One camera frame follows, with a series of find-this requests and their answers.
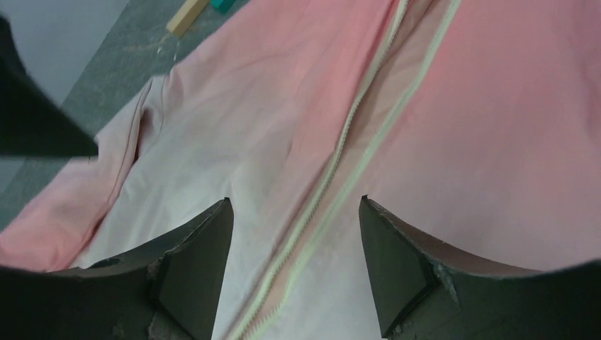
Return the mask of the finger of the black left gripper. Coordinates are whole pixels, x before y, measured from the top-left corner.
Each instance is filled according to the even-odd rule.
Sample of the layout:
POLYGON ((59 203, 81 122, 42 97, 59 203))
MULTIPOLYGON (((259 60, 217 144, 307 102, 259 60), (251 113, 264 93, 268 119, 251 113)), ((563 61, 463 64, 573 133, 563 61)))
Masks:
POLYGON ((96 157, 99 146, 29 76, 1 17, 1 156, 96 157))

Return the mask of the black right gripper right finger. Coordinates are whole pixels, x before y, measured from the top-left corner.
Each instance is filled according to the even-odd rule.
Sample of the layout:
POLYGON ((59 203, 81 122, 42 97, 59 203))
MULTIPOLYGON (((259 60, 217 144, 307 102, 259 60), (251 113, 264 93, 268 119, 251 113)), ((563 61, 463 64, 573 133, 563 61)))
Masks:
POLYGON ((538 272, 470 254, 359 206, 384 339, 599 339, 600 262, 538 272))

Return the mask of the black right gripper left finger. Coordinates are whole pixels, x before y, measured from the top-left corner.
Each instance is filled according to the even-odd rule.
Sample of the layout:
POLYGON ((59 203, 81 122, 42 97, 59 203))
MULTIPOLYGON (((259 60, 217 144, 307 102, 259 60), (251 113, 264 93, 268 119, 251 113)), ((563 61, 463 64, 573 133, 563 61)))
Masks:
POLYGON ((89 268, 1 268, 2 339, 210 339, 232 239, 223 199, 89 268))

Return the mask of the pink zip-up jacket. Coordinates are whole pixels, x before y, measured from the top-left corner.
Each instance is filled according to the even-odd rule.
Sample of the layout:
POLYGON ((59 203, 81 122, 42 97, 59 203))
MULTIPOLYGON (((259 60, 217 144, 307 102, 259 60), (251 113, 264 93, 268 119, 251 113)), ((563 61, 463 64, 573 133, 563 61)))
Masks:
POLYGON ((1 268, 89 268, 228 199, 210 339, 384 339, 363 197, 498 263, 600 262, 600 2, 251 1, 98 140, 1 268))

